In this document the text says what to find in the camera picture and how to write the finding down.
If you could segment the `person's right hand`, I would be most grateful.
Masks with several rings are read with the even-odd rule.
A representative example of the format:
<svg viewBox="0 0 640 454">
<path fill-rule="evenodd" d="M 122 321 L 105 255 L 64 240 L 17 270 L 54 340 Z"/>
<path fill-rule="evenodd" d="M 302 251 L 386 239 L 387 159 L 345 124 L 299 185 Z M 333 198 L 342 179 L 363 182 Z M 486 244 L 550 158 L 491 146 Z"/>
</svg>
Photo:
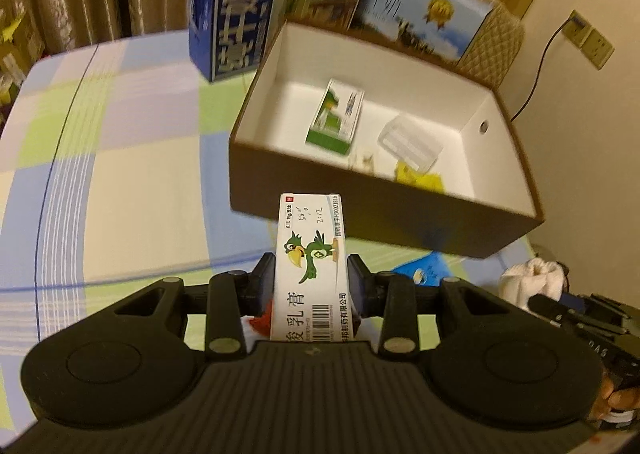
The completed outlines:
<svg viewBox="0 0 640 454">
<path fill-rule="evenodd" d="M 635 411 L 639 408 L 640 388 L 615 389 L 608 371 L 602 375 L 600 392 L 594 401 L 589 418 L 591 420 L 601 420 L 610 411 Z"/>
</svg>

